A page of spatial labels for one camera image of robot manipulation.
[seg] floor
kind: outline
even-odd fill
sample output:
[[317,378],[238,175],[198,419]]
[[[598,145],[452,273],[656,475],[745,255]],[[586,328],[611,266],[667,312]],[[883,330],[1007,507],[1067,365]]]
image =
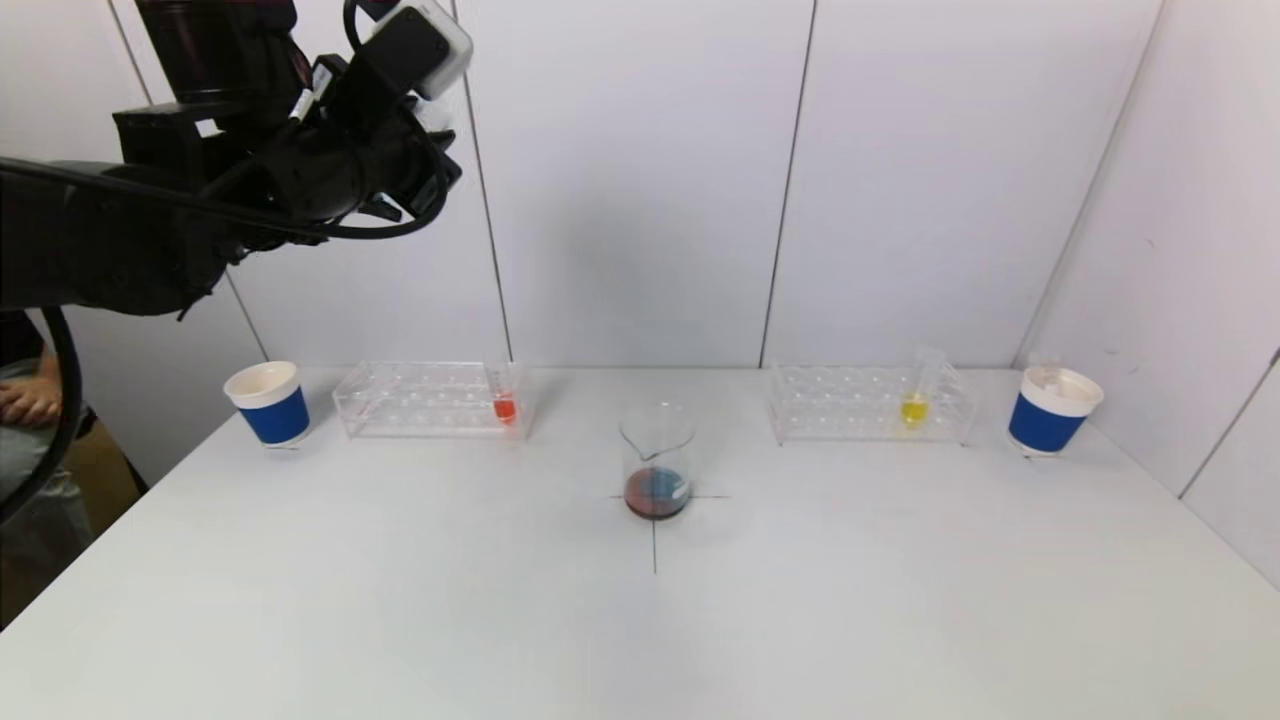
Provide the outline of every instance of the floor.
[[[96,536],[106,532],[138,498],[124,455],[101,421],[72,445],[63,466],[84,496]],[[23,578],[0,565],[0,626],[17,618],[35,594]]]

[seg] black line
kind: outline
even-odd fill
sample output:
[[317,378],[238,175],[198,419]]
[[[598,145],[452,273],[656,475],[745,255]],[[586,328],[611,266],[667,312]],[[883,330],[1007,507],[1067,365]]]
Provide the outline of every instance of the black line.
[[1156,33],[1161,32],[1162,23],[1160,22],[1165,14],[1165,0],[1160,0],[1160,6],[1156,8],[1156,20],[1151,27],[1151,35],[1147,36],[1147,44],[1142,46],[1142,53],[1138,55],[1138,67],[1133,70],[1133,79],[1129,82],[1129,90],[1125,92],[1124,100],[1120,101],[1120,111],[1116,113],[1116,119],[1111,123],[1111,133],[1107,136],[1106,145],[1102,146],[1102,155],[1098,156],[1098,164],[1093,168],[1093,177],[1089,178],[1089,186],[1084,190],[1084,199],[1080,200],[1080,206],[1075,211],[1075,218],[1071,220],[1071,228],[1066,232],[1066,240],[1062,242],[1062,250],[1057,254],[1057,259],[1053,261],[1053,269],[1048,274],[1048,282],[1044,283],[1044,290],[1041,292],[1039,300],[1036,302],[1036,310],[1032,313],[1032,320],[1027,324],[1027,329],[1023,332],[1023,340],[1018,343],[1018,350],[1014,351],[1012,360],[1009,361],[1009,368],[1012,370],[1018,369],[1018,360],[1023,357],[1024,354],[1030,352],[1030,346],[1033,342],[1039,340],[1041,325],[1044,322],[1044,316],[1053,304],[1053,299],[1057,297],[1057,291],[1062,284],[1062,274],[1071,265],[1070,260],[1075,256],[1075,249],[1079,245],[1080,233],[1084,232],[1084,220],[1088,215],[1089,209],[1093,206],[1093,200],[1096,200],[1097,193],[1102,190],[1102,183],[1100,182],[1102,176],[1107,174],[1112,161],[1114,150],[1117,146],[1117,140],[1120,132],[1124,129],[1125,122],[1129,118],[1129,110],[1134,97],[1138,94],[1138,83],[1146,77],[1147,60],[1151,56],[1151,49],[1156,45]]
[[782,255],[782,228],[787,223],[787,196],[791,195],[791,170],[796,164],[796,138],[800,137],[800,111],[804,108],[804,86],[809,79],[809,55],[813,51],[813,26],[818,18],[818,0],[813,0],[813,10],[809,12],[809,40],[804,49],[804,69],[800,72],[800,96],[796,97],[796,122],[791,128],[791,154],[787,158],[787,182],[782,186],[782,213],[778,217],[778,243],[773,246],[773,274],[769,275],[769,301],[764,306],[764,337],[760,338],[760,361],[758,368],[764,368],[764,348],[769,343],[769,318],[773,315],[773,288],[778,284],[778,256]]
[[133,65],[133,74],[138,78],[138,85],[142,86],[142,96],[147,99],[147,105],[154,105],[151,101],[151,91],[147,90],[147,82],[142,79],[142,69],[138,68],[138,59],[133,55],[133,46],[129,45],[129,36],[124,32],[124,23],[120,22],[120,13],[115,10],[115,3],[113,0],[106,0],[106,6],[111,9],[111,19],[115,20],[115,29],[120,33],[120,41],[124,42],[124,51],[129,54],[129,64]]
[[[458,3],[451,3],[453,18],[458,20]],[[507,359],[516,361],[516,352],[511,347],[511,325],[507,323],[507,299],[502,293],[502,272],[498,270],[498,245],[493,240],[493,214],[489,211],[489,186],[484,182],[484,160],[480,159],[480,128],[476,126],[476,104],[471,99],[471,73],[462,76],[462,91],[467,96],[467,119],[471,122],[471,145],[476,152],[476,176],[480,179],[480,199],[484,201],[484,222],[489,228],[489,252],[493,255],[493,278],[498,283],[498,307],[502,309],[502,334],[507,338]]]
[[1204,468],[1208,466],[1210,460],[1212,460],[1213,456],[1217,455],[1217,448],[1221,447],[1222,443],[1226,441],[1226,436],[1231,434],[1231,430],[1235,429],[1235,424],[1240,421],[1240,416],[1244,415],[1244,411],[1249,409],[1249,404],[1252,404],[1253,398],[1257,397],[1258,391],[1262,389],[1262,383],[1267,382],[1267,377],[1275,368],[1276,365],[1274,364],[1267,365],[1266,372],[1262,373],[1262,377],[1258,378],[1257,384],[1253,386],[1253,392],[1249,393],[1249,397],[1244,398],[1244,405],[1240,405],[1240,409],[1235,411],[1235,416],[1231,418],[1230,424],[1228,424],[1226,429],[1222,430],[1222,436],[1219,437],[1217,442],[1213,443],[1213,448],[1208,451],[1208,455],[1204,457],[1204,461],[1201,462],[1201,466],[1196,469],[1196,474],[1192,475],[1190,482],[1187,483],[1187,487],[1183,488],[1183,492],[1178,493],[1178,500],[1187,497],[1187,493],[1190,492],[1192,486],[1194,486],[1196,480],[1199,479],[1201,473],[1203,473]]
[[239,288],[236,287],[236,281],[232,279],[230,268],[227,269],[227,284],[232,288],[232,296],[236,297],[236,304],[239,305],[241,314],[244,315],[244,323],[248,325],[248,332],[253,336],[253,342],[257,343],[257,350],[262,354],[262,360],[270,360],[271,356],[266,354],[266,346],[262,345],[262,338],[257,334],[257,328],[253,327],[253,318],[248,316],[248,309],[244,307],[244,301],[241,300]]

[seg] white wall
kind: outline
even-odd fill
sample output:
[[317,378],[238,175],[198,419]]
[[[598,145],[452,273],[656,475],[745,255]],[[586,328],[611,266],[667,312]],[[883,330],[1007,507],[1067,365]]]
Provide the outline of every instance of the white wall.
[[516,359],[755,365],[812,4],[457,6]]
[[1014,361],[1158,0],[822,0],[765,360]]
[[[119,161],[111,113],[147,104],[106,0],[0,4],[0,154]],[[262,360],[225,281],[179,324],[69,307],[84,392],[147,482],[233,409],[221,383]]]
[[[172,100],[133,0],[116,0],[115,5],[152,96]],[[308,58],[321,53],[351,56],[340,3],[296,5],[293,37]],[[365,18],[364,13],[358,17]],[[308,365],[507,359],[462,85],[443,102],[458,135],[449,156],[462,168],[462,178],[430,227],[384,241],[333,240],[319,247],[283,247],[250,256],[232,269],[244,309],[273,359]]]
[[1181,492],[1280,346],[1280,4],[1170,0],[1028,348]]
[[1280,373],[1275,369],[1183,500],[1280,588]]

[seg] yellow liquid test tube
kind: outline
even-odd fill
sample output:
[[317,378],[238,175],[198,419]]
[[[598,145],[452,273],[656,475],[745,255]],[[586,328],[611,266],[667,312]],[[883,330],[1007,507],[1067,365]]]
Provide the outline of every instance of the yellow liquid test tube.
[[908,428],[918,428],[929,416],[929,398],[919,392],[902,398],[902,423]]
[[937,388],[947,356],[941,350],[922,347],[915,352],[915,383],[902,396],[902,424],[909,430],[919,428],[929,416],[929,398]]

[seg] person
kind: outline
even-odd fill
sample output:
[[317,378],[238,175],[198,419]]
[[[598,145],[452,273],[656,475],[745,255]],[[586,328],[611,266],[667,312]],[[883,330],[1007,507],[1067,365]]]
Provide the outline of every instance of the person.
[[[58,357],[24,313],[0,313],[0,500],[15,492],[44,457],[61,402]],[[70,473],[58,468],[0,525],[0,564],[24,591],[18,605],[40,594],[92,541],[81,489]]]

